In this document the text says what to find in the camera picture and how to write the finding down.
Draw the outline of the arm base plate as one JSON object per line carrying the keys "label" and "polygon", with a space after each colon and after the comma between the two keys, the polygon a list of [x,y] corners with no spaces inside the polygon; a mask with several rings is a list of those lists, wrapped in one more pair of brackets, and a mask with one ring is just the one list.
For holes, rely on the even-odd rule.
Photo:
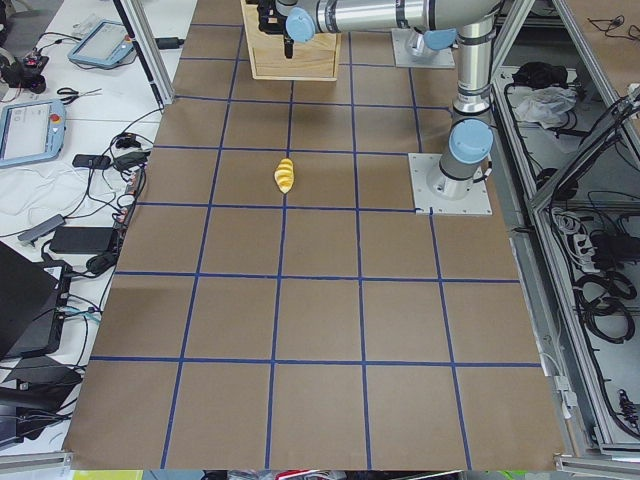
{"label": "arm base plate", "polygon": [[452,46],[457,30],[393,29],[392,46],[395,66],[400,68],[447,69],[455,68]]}
{"label": "arm base plate", "polygon": [[415,213],[491,216],[493,211],[482,168],[477,166],[471,179],[453,180],[441,171],[440,158],[440,154],[408,154]]}

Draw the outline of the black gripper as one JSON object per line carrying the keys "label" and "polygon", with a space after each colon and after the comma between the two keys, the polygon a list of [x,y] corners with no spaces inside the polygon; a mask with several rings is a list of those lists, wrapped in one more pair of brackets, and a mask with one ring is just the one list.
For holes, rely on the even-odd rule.
{"label": "black gripper", "polygon": [[258,0],[258,28],[267,35],[284,35],[286,16],[277,10],[275,0]]}

